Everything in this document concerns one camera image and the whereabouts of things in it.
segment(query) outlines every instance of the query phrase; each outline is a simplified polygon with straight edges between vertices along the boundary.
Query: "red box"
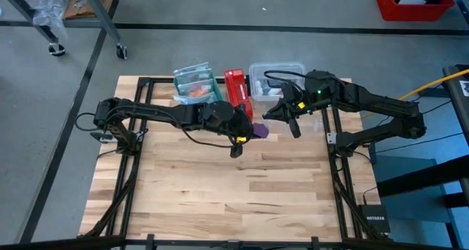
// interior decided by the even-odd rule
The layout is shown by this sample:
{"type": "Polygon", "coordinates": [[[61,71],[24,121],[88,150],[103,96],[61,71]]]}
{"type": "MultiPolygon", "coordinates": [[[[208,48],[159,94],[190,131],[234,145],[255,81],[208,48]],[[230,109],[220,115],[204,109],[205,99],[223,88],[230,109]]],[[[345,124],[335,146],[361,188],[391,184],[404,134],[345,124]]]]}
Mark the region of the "red box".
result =
{"type": "Polygon", "coordinates": [[[436,21],[454,5],[454,0],[442,0],[440,4],[397,4],[394,0],[377,2],[386,21],[436,21]]]}
{"type": "Polygon", "coordinates": [[[227,70],[224,74],[229,102],[233,106],[239,106],[241,103],[244,103],[246,106],[246,114],[252,122],[252,105],[249,101],[248,87],[244,81],[243,70],[227,70]]]}

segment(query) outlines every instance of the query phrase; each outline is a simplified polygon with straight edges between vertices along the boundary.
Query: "concrete floor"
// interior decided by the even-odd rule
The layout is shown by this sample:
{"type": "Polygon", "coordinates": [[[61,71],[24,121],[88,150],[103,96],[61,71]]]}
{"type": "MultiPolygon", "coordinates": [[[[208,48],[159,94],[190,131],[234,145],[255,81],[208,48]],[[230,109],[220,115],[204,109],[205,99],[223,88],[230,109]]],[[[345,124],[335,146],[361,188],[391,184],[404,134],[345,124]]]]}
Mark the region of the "concrete floor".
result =
{"type": "MultiPolygon", "coordinates": [[[[0,0],[0,20],[21,16],[0,0]]],[[[122,23],[214,23],[277,26],[369,27],[404,29],[467,29],[457,7],[432,23],[385,22],[375,0],[121,0],[115,15],[122,23]]],[[[53,58],[47,42],[31,28],[0,28],[0,244],[13,243],[37,192],[78,83],[94,48],[97,29],[68,29],[62,41],[68,55],[53,58]]],[[[210,62],[215,73],[248,69],[255,62],[299,61],[307,70],[328,70],[350,77],[371,92],[400,97],[442,76],[448,65],[467,63],[467,37],[403,37],[364,34],[300,34],[274,32],[203,32],[120,30],[129,59],[115,57],[106,38],[86,93],[82,111],[94,111],[99,100],[111,97],[123,75],[170,75],[174,69],[210,62]]],[[[421,110],[444,100],[423,99],[421,110]]],[[[426,117],[433,139],[461,131],[451,106],[426,117]]],[[[366,128],[382,119],[374,116],[366,128]]],[[[413,141],[390,139],[377,150],[413,141]]],[[[95,169],[99,144],[74,129],[49,195],[34,240],[74,238],[83,215],[95,169]]],[[[386,155],[427,158],[438,162],[468,153],[462,136],[387,152],[386,155]]],[[[450,192],[457,185],[448,185],[450,192]]],[[[461,227],[469,227],[468,210],[458,209],[461,227]]],[[[403,223],[395,223],[402,228],[403,223]]],[[[418,225],[407,225],[415,231],[418,225]]],[[[412,240],[401,236],[402,241],[412,240]]]]}

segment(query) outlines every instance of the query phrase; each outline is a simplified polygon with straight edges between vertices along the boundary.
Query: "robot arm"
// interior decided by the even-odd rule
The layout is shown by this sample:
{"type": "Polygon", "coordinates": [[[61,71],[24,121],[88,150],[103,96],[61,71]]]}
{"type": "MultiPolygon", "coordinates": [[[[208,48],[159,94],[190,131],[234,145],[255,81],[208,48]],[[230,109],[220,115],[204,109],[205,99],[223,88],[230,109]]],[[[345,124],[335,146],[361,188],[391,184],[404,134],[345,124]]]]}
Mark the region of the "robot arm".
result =
{"type": "Polygon", "coordinates": [[[284,97],[263,115],[264,119],[279,120],[289,124],[295,138],[301,136],[296,119],[313,111],[336,107],[342,111],[372,111],[394,117],[390,123],[357,133],[343,132],[331,136],[338,154],[351,156],[359,145],[399,136],[417,139],[426,132],[422,113],[414,102],[395,100],[374,95],[364,87],[341,81],[325,71],[311,71],[305,77],[305,89],[299,90],[291,83],[281,85],[284,97]]]}
{"type": "Polygon", "coordinates": [[[184,132],[208,130],[228,136],[232,146],[209,145],[230,148],[233,158],[243,153],[243,144],[247,141],[260,138],[254,133],[243,107],[233,107],[223,101],[168,107],[111,98],[98,104],[93,123],[97,128],[111,132],[117,140],[118,153],[134,155],[141,148],[139,136],[122,124],[123,120],[131,117],[167,122],[184,132]]]}

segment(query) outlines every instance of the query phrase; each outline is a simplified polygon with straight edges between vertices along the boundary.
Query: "caster wheel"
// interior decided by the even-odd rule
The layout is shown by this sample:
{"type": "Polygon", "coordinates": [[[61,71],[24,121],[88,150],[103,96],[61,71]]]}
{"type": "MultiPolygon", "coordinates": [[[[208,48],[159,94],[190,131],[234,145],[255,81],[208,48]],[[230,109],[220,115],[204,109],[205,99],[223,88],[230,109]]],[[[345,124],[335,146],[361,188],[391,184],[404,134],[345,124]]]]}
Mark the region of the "caster wheel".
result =
{"type": "Polygon", "coordinates": [[[117,45],[117,57],[120,59],[127,59],[127,47],[125,45],[117,45]]]}
{"type": "Polygon", "coordinates": [[[49,54],[52,56],[64,56],[65,55],[65,48],[60,44],[50,44],[49,45],[49,54]]]}

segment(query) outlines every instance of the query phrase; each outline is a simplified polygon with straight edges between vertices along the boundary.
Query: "wooden table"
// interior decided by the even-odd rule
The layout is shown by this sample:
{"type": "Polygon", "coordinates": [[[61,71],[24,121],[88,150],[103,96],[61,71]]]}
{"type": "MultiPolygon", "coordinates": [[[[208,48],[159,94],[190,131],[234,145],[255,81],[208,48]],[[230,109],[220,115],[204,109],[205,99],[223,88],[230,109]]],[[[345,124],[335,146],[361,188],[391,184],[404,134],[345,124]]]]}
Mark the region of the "wooden table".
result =
{"type": "MultiPolygon", "coordinates": [[[[138,79],[121,76],[115,96],[133,99],[138,79]]],[[[226,87],[220,88],[227,98],[226,87]]],[[[172,84],[155,84],[152,104],[177,105],[174,93],[172,84]]],[[[261,122],[266,107],[253,103],[254,119],[261,122]]],[[[362,130],[358,113],[340,115],[343,131],[362,130]]],[[[148,122],[128,238],[145,239],[152,233],[155,239],[168,240],[309,241],[317,236],[324,242],[340,241],[320,112],[298,123],[302,136],[294,139],[287,124],[267,121],[268,138],[250,141],[243,155],[232,159],[227,149],[195,144],[169,124],[148,122]]],[[[214,133],[191,135],[229,144],[214,133]]],[[[104,144],[101,152],[114,148],[104,144]]],[[[368,155],[367,149],[357,151],[368,155]]],[[[112,153],[97,161],[80,233],[88,232],[111,204],[120,158],[112,153]]],[[[360,155],[349,162],[355,198],[361,203],[363,192],[376,186],[372,165],[360,155]]],[[[366,198],[370,204],[380,202],[376,190],[366,198]]],[[[352,236],[350,211],[345,213],[352,236]]],[[[115,233],[121,219],[119,211],[115,233]]]]}

